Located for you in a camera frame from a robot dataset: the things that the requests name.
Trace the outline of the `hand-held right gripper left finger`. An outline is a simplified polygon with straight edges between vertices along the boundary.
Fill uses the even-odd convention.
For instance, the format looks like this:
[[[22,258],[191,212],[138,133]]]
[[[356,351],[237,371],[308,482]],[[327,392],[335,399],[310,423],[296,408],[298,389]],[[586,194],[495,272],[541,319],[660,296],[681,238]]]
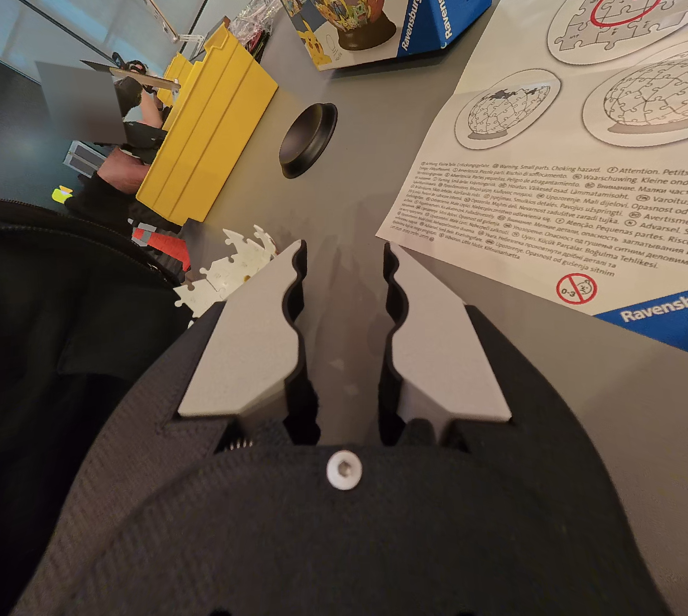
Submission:
[[[318,443],[319,402],[296,326],[306,275],[307,243],[301,239],[228,296],[179,417],[233,417],[245,432],[274,419],[294,443]]]

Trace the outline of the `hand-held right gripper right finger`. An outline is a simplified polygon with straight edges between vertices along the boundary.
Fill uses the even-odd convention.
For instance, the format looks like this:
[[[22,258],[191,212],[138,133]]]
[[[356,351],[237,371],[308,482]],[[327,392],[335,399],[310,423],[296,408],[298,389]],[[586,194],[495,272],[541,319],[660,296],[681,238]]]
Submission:
[[[384,245],[385,307],[393,320],[378,386],[386,446],[412,420],[441,440],[455,420],[508,422],[512,413],[466,304],[399,245]]]

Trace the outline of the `yellow plastic bin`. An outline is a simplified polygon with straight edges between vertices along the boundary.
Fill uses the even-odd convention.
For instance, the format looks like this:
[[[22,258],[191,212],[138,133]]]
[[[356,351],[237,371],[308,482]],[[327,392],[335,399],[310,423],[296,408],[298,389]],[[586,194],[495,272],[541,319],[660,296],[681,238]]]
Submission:
[[[192,69],[193,63],[181,53],[176,53],[164,72],[163,77],[182,85],[188,79]],[[175,92],[168,89],[159,89],[157,96],[165,106],[172,106],[176,99]]]
[[[136,194],[176,225],[204,221],[278,89],[225,26],[204,51],[180,86],[163,126],[167,137]]]

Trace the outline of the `half-built puzzle ball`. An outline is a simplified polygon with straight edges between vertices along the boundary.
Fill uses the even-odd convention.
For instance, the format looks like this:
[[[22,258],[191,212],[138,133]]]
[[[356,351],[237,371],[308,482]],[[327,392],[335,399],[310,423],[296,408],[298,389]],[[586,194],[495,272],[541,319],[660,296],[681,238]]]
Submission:
[[[253,230],[254,238],[247,239],[238,232],[223,229],[225,244],[233,245],[235,253],[214,260],[208,269],[201,268],[202,277],[193,281],[190,287],[176,287],[175,306],[187,306],[192,312],[192,318],[198,319],[214,303],[225,301],[230,294],[269,264],[279,254],[277,246],[271,235],[259,225],[254,225]]]

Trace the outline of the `person's left forearm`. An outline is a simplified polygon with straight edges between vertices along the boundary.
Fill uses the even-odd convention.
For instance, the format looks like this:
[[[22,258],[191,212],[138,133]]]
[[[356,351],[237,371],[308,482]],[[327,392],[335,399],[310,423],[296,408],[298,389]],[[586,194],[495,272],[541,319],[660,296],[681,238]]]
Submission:
[[[83,179],[81,190],[74,192],[64,202],[64,207],[72,216],[101,225],[130,239],[133,227],[128,220],[134,200],[134,194],[119,191],[95,173],[92,177]]]

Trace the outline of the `black round ball stand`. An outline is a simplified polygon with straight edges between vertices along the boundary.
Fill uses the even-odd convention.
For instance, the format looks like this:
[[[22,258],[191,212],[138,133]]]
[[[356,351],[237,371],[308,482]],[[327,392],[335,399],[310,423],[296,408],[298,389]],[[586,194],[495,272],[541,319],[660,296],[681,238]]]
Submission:
[[[282,174],[295,179],[321,156],[336,129],[338,109],[333,103],[316,103],[292,123],[279,150]]]

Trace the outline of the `person's left hand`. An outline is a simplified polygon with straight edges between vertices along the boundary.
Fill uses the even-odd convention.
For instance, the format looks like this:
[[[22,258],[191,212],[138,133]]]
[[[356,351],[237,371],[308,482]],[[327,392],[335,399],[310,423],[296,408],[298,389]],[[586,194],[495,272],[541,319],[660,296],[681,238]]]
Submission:
[[[115,148],[105,159],[98,170],[98,176],[104,182],[125,194],[136,194],[141,187],[149,165],[139,158]]]

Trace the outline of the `thin side table top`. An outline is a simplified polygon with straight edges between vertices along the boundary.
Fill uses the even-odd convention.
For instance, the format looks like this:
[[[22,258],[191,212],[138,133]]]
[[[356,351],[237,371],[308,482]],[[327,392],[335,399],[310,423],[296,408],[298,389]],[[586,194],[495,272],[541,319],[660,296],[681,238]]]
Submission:
[[[85,60],[81,60],[81,62],[83,64],[86,64],[88,67],[95,71],[108,73],[115,78],[133,78],[143,87],[160,88],[172,92],[178,92],[181,88],[180,83],[173,80],[168,80],[157,76],[151,76],[149,74],[143,74],[136,71],[125,70],[119,67],[112,67],[106,64],[101,64],[99,62],[91,62]]]

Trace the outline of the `grey equipment case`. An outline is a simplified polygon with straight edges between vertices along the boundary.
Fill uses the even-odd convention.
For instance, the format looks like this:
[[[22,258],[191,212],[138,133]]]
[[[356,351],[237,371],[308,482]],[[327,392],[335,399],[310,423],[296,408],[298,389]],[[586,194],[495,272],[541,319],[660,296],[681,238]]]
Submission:
[[[106,156],[81,141],[73,141],[63,164],[79,174],[91,178],[100,169]]]

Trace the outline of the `orange traffic cone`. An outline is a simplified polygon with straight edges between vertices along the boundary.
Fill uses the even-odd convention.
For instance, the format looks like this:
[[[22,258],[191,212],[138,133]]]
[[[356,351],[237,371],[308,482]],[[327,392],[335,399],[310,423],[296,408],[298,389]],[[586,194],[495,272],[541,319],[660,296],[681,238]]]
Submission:
[[[136,245],[149,248],[156,254],[162,254],[177,261],[182,266],[183,272],[190,270],[191,260],[184,239],[147,223],[134,223],[131,220],[130,224],[132,224],[132,241]]]

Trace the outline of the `large black panel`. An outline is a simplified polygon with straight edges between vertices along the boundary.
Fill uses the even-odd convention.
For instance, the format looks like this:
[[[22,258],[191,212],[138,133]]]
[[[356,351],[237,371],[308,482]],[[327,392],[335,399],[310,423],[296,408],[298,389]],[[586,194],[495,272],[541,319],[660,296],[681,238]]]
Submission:
[[[1,198],[63,210],[55,188],[87,189],[64,163],[73,140],[57,133],[39,84],[1,64]]]

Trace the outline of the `paper instruction leaflet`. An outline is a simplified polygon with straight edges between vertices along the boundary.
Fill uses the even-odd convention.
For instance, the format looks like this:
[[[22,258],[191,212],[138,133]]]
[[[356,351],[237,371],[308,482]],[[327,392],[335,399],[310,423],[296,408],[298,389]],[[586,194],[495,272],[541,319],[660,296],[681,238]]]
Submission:
[[[378,236],[687,350],[687,0],[500,0]]]

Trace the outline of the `clear plastic bag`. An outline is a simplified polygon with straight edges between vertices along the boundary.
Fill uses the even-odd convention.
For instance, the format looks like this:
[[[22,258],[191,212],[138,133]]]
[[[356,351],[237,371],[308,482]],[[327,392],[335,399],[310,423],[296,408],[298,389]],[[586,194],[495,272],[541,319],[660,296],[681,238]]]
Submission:
[[[274,19],[282,10],[281,0],[251,0],[234,19],[228,31],[236,37],[256,62],[262,56],[272,34]]]

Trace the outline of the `person's black jacket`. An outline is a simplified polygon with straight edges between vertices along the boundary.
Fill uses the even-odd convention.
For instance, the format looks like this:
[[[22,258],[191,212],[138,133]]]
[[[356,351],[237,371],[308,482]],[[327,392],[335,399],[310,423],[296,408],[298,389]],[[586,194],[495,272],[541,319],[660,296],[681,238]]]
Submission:
[[[1,614],[46,550],[116,405],[186,330],[171,274],[130,238],[1,201]]]

